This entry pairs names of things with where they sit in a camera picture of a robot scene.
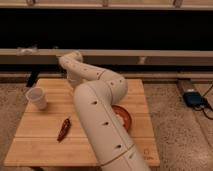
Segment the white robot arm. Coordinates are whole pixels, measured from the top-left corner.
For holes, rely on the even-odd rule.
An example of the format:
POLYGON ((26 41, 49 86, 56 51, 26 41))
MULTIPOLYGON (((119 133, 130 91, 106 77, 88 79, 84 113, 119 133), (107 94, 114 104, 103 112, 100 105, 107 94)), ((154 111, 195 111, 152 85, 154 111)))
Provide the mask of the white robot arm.
POLYGON ((112 106, 128 91, 126 79, 83 62, 79 51, 58 58, 74 88, 73 103, 102 171, 150 171, 112 106))

